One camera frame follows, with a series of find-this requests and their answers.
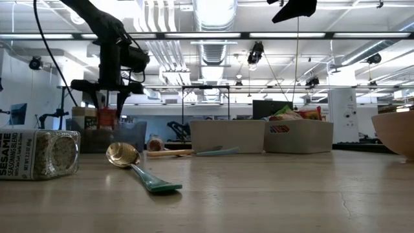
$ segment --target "red container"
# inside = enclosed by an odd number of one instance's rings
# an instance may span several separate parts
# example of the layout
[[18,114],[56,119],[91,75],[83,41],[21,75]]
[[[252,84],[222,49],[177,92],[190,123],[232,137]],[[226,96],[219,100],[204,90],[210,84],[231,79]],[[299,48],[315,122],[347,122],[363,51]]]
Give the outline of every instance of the red container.
[[115,109],[103,108],[98,112],[98,129],[111,128],[114,129],[118,123],[118,117],[116,116]]

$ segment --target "plastic bin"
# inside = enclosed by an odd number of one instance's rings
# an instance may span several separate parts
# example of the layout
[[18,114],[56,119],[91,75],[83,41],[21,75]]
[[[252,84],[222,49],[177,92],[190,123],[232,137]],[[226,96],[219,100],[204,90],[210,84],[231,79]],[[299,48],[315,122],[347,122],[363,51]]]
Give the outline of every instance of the plastic bin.
[[267,153],[321,153],[332,150],[334,124],[320,120],[266,122]]
[[265,121],[263,120],[192,120],[191,144],[195,152],[216,146],[238,147],[239,153],[262,153]]
[[128,143],[138,151],[144,150],[147,122],[119,124],[117,129],[82,129],[77,122],[70,121],[71,130],[81,133],[81,153],[105,153],[113,142]]

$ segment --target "jar label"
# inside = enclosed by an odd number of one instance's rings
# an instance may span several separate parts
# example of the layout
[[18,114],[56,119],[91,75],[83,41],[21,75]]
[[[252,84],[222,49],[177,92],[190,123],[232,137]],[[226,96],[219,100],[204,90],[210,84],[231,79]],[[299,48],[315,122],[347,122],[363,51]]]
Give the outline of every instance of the jar label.
[[38,129],[0,130],[0,179],[34,180]]

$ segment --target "ceiling light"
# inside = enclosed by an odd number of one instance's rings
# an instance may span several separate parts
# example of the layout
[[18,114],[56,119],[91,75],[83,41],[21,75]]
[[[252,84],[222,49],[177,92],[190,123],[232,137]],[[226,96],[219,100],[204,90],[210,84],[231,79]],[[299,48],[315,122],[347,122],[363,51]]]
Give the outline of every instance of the ceiling light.
[[95,34],[80,34],[83,39],[98,39],[98,36]]
[[237,45],[236,41],[191,41],[192,45]]
[[397,113],[403,113],[409,111],[409,108],[397,109]]
[[339,32],[334,38],[407,38],[410,32]]
[[[323,32],[299,32],[299,38],[322,38]],[[250,33],[250,38],[296,38],[296,32],[254,32]]]
[[166,38],[240,38],[240,33],[234,32],[187,32],[187,33],[167,33]]
[[[72,34],[45,34],[46,39],[73,39]],[[41,39],[40,34],[0,34],[0,39]]]
[[157,38],[157,35],[154,33],[130,33],[129,34],[133,39],[154,39]]
[[165,85],[165,86],[144,86],[145,88],[152,88],[152,89],[181,89],[181,86],[178,85]]

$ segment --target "white storage bin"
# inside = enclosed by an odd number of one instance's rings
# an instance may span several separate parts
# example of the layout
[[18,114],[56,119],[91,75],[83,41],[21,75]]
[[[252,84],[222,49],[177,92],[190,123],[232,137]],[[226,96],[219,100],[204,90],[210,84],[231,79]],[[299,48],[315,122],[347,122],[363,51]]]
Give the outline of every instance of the white storage bin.
[[332,150],[334,125],[320,120],[266,122],[268,153],[321,153]]
[[262,153],[265,134],[263,120],[192,120],[191,144],[195,152],[216,146],[240,148],[239,153]]

